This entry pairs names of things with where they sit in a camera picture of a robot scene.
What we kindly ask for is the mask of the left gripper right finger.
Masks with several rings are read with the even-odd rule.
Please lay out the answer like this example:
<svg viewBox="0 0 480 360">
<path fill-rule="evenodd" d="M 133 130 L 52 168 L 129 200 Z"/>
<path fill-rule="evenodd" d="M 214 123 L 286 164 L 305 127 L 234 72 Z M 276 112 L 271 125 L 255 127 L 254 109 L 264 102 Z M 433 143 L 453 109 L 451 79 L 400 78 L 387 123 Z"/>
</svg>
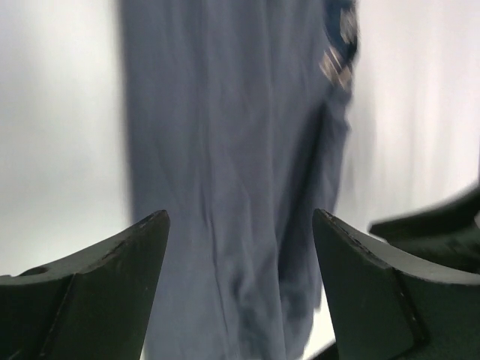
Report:
<svg viewBox="0 0 480 360">
<path fill-rule="evenodd" d="M 340 359 L 479 357 L 479 276 L 372 238 L 326 211 L 314 241 Z"/>
</svg>

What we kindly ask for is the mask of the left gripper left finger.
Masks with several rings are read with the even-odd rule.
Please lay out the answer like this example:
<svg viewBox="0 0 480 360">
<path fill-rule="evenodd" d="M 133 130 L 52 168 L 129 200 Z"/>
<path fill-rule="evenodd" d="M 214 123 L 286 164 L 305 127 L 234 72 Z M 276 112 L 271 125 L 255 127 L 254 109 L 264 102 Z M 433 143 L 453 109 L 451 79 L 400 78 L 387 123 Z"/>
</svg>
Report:
<svg viewBox="0 0 480 360">
<path fill-rule="evenodd" d="M 156 211 L 108 239 L 1 276 L 1 358 L 139 359 L 167 246 Z"/>
</svg>

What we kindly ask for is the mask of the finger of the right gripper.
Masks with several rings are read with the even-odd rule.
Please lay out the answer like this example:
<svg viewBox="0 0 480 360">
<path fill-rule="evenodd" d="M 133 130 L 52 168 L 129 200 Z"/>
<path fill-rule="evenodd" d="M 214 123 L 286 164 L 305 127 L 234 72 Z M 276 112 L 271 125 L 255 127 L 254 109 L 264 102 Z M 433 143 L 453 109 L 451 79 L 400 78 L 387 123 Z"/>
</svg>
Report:
<svg viewBox="0 0 480 360">
<path fill-rule="evenodd" d="M 369 233 L 412 255 L 479 273 L 479 186 L 424 211 L 370 225 Z"/>
</svg>

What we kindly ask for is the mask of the blue graphic tank top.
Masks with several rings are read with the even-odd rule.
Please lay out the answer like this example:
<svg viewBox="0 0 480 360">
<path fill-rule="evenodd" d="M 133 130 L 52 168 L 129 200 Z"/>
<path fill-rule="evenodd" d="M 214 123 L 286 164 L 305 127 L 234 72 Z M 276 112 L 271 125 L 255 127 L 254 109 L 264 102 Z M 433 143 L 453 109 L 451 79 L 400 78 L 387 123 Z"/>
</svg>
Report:
<svg viewBox="0 0 480 360">
<path fill-rule="evenodd" d="M 354 1 L 123 1 L 134 220 L 170 230 L 149 359 L 299 359 L 341 182 Z"/>
</svg>

